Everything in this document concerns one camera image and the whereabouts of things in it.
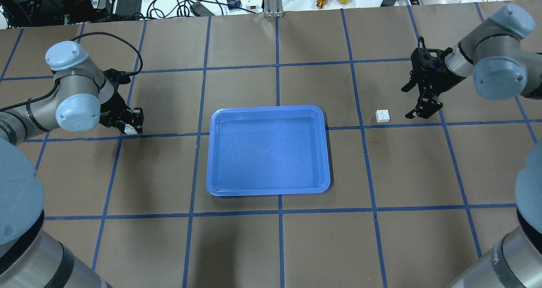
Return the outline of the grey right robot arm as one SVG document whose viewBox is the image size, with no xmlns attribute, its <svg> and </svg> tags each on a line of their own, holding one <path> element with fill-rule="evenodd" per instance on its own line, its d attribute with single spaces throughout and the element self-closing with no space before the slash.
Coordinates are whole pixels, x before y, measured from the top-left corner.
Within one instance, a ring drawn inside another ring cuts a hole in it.
<svg viewBox="0 0 542 288">
<path fill-rule="evenodd" d="M 532 16 L 516 4 L 506 4 L 487 17 L 454 47 L 429 49 L 423 37 L 411 56 L 409 82 L 417 87 L 415 107 L 405 118 L 428 119 L 441 110 L 439 96 L 472 76 L 478 95 L 488 100 L 517 96 L 541 99 L 541 54 L 521 49 L 536 28 Z M 448 286 L 450 288 L 540 288 L 541 255 L 541 141 L 525 159 L 515 186 L 517 228 L 496 242 Z"/>
</svg>

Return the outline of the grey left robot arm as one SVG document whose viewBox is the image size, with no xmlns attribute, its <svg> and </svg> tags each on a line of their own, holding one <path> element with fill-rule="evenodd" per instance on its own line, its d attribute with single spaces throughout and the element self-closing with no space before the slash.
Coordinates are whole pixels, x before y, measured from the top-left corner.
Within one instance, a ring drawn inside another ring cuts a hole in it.
<svg viewBox="0 0 542 288">
<path fill-rule="evenodd" d="M 53 72 L 50 92 L 1 109 L 1 286 L 2 288 L 109 288 L 43 226 L 44 189 L 18 145 L 62 128 L 83 132 L 97 125 L 123 134 L 143 132 L 144 112 L 118 93 L 133 72 L 102 71 L 76 40 L 46 52 Z"/>
</svg>

